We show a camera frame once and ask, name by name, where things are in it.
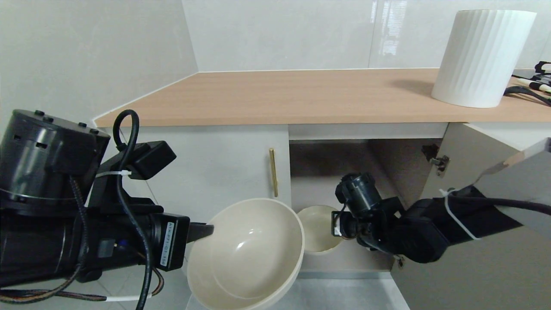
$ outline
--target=cream bowl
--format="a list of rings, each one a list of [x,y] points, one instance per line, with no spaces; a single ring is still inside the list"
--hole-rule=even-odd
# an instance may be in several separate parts
[[[305,248],[307,254],[325,255],[341,243],[343,238],[331,234],[331,212],[338,211],[330,206],[311,206],[299,212],[304,227]]]
[[[218,213],[214,233],[196,241],[187,277],[211,310],[266,309],[291,288],[304,256],[297,214],[273,199],[249,199]]]

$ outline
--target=white cylindrical container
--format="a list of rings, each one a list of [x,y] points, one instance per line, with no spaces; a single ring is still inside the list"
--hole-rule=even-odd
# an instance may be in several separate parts
[[[499,104],[536,13],[515,10],[457,12],[433,98],[471,108]]]

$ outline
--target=cabinet door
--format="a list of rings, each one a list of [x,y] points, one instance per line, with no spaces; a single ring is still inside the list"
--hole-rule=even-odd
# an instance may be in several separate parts
[[[439,156],[451,158],[443,178],[430,173],[422,198],[461,188],[481,171],[517,153],[463,124],[450,124]],[[406,260],[392,277],[411,310],[549,309],[551,240],[527,227],[450,247],[434,263]]]
[[[125,129],[128,138],[129,130]],[[291,205],[287,125],[143,127],[139,142],[164,140],[177,158],[147,181],[166,212],[208,222],[222,209],[274,197],[269,149],[274,149],[279,195]]]

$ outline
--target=label sticker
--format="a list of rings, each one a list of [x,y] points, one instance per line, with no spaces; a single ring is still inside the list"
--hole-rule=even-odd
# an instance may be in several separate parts
[[[172,233],[174,233],[174,223],[166,224],[165,242],[163,243],[163,253],[161,254],[161,266],[169,263],[170,246],[172,245]]]

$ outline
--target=white backsplash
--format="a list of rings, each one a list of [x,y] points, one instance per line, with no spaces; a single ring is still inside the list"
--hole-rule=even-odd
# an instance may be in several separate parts
[[[180,0],[2,0],[0,42],[0,135],[13,109],[90,123],[197,72]]]
[[[199,71],[367,68],[376,1],[183,0]]]
[[[517,67],[551,58],[549,0],[182,0],[200,72],[439,67],[455,14],[538,12]]]

